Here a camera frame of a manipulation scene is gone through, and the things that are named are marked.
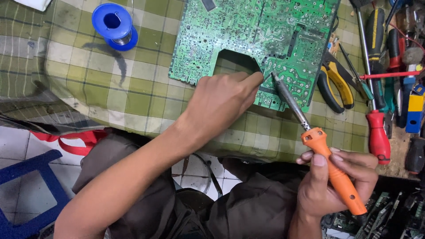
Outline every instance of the stacked circuit boards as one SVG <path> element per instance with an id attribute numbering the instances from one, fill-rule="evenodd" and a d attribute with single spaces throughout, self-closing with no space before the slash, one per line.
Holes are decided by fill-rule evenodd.
<path id="1" fill-rule="evenodd" d="M 169 76 L 196 84 L 212 76 L 220 51 L 252 57 L 264 74 L 254 104 L 284 111 L 270 72 L 289 86 L 304 112 L 339 0 L 186 0 Z"/>

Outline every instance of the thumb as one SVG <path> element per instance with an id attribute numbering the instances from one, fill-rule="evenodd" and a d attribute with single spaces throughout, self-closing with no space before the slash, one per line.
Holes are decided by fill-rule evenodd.
<path id="1" fill-rule="evenodd" d="M 310 166 L 311 180 L 310 185 L 316 192 L 325 193 L 328 187 L 328 162 L 321 154 L 315 154 Z"/>

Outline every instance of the fingernail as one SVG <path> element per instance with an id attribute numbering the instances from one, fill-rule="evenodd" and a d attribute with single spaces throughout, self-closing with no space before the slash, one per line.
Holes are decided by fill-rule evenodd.
<path id="1" fill-rule="evenodd" d="M 332 156 L 333 156 L 333 158 L 334 158 L 335 160 L 343 161 L 343 159 L 342 159 L 342 158 L 341 158 L 341 156 L 339 156 L 339 155 L 333 154 Z"/>
<path id="2" fill-rule="evenodd" d="M 332 151 L 332 152 L 339 152 L 339 151 L 341 151 L 340 149 L 334 148 L 334 147 L 329 147 L 329 150 Z"/>
<path id="3" fill-rule="evenodd" d="M 323 157 L 323 155 L 315 154 L 313 155 L 312 163 L 316 166 L 325 166 L 326 159 Z"/>
<path id="4" fill-rule="evenodd" d="M 307 151 L 301 154 L 301 158 L 303 159 L 310 159 L 313 156 L 313 152 Z"/>

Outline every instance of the green checkered cloth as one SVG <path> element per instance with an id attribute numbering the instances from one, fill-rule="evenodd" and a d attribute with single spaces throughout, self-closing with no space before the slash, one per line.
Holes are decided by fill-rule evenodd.
<path id="1" fill-rule="evenodd" d="M 112 2 L 131 12 L 131 0 Z M 9 101 L 0 107 L 2 116 L 25 122 L 50 117 L 47 123 L 57 125 L 67 120 L 74 130 L 99 127 L 95 121 L 148 137 L 158 136 L 180 116 L 194 91 L 168 78 L 183 0 L 134 0 L 139 41 L 126 52 L 112 50 L 95 32 L 91 15 L 101 3 L 111 1 L 53 0 L 44 13 L 12 0 L 0 3 L 0 100 Z M 362 74 L 357 19 L 351 11 L 348 0 L 342 0 L 336 34 Z M 348 68 L 343 56 L 337 59 Z M 243 70 L 219 59 L 215 73 Z M 53 93 L 55 100 L 37 99 L 43 92 Z M 325 130 L 329 146 L 367 152 L 368 108 L 359 93 L 352 92 L 354 109 L 335 114 L 316 89 L 306 117 Z M 63 112 L 72 114 L 65 119 Z M 291 111 L 253 105 L 203 151 L 293 161 L 308 149 L 301 133 Z"/>

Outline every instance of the solder wire spool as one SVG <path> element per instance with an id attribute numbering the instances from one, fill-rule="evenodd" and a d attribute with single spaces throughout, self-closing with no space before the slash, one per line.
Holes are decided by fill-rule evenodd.
<path id="1" fill-rule="evenodd" d="M 136 46 L 139 35 L 128 11 L 118 4 L 99 5 L 91 16 L 94 29 L 105 42 L 118 51 L 128 51 Z"/>

